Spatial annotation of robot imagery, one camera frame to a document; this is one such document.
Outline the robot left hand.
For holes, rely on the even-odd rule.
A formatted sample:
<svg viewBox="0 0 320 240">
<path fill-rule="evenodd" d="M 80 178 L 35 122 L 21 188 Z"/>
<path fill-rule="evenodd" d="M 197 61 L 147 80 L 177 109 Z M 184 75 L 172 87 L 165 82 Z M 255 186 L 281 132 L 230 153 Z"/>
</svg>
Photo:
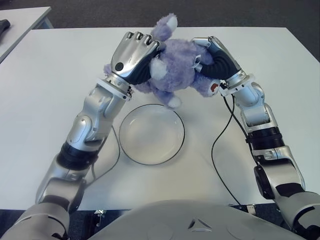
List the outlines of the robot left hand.
<svg viewBox="0 0 320 240">
<path fill-rule="evenodd" d="M 150 63 L 166 46 L 149 34 L 127 32 L 115 49 L 110 62 L 113 75 L 130 85 L 139 85 L 151 78 Z"/>
</svg>

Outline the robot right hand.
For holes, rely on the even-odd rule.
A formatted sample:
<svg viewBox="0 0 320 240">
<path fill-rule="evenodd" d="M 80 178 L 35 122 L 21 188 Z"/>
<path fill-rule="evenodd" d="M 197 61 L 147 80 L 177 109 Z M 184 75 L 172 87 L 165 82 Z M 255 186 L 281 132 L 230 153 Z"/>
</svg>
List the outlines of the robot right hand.
<svg viewBox="0 0 320 240">
<path fill-rule="evenodd" d="M 202 75 L 227 82 L 234 78 L 245 78 L 247 76 L 217 37 L 195 37 L 192 41 L 198 46 L 205 47 L 213 60 L 212 64 L 200 63 L 195 67 Z"/>
</svg>

